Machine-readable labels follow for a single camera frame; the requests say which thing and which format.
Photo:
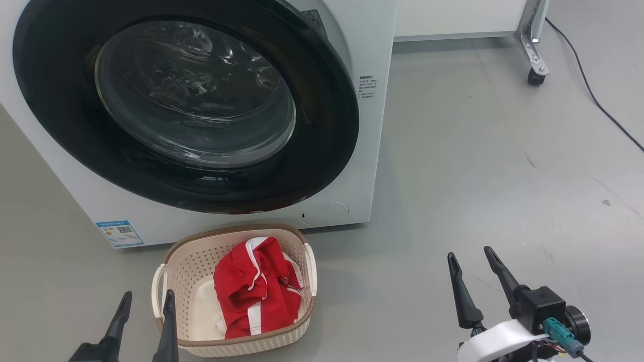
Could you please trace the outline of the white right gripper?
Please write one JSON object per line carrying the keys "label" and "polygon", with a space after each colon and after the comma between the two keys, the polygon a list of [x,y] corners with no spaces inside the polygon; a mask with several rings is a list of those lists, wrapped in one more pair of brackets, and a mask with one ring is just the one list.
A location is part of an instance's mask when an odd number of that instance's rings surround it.
{"label": "white right gripper", "polygon": [[[517,319],[520,315],[518,307],[518,295],[528,291],[529,287],[519,284],[512,273],[506,268],[498,257],[497,253],[490,246],[485,246],[485,255],[493,273],[501,282],[502,289],[508,300],[509,316]],[[457,312],[458,326],[470,330],[484,330],[483,314],[479,310],[471,296],[465,282],[462,279],[462,270],[453,252],[448,253],[449,278],[452,285],[455,309]],[[533,334],[525,328],[520,321],[506,321],[481,331],[470,337],[457,350],[457,361],[509,361],[511,354],[518,359],[518,352],[521,348],[528,348],[527,360],[533,360],[533,343],[540,346],[541,356],[537,361],[550,361],[559,355],[553,344],[541,343],[545,334]]]}

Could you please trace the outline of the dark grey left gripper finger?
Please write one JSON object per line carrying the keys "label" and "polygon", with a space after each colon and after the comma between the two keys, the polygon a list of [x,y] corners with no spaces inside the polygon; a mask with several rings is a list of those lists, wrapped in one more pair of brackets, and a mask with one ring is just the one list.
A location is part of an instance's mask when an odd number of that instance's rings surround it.
{"label": "dark grey left gripper finger", "polygon": [[133,293],[127,291],[111,320],[108,330],[98,343],[81,343],[69,361],[118,361],[124,327],[129,320]]}
{"label": "dark grey left gripper finger", "polygon": [[175,294],[173,290],[167,290],[166,292],[163,316],[163,330],[159,339],[158,350],[154,353],[152,361],[179,361]]}

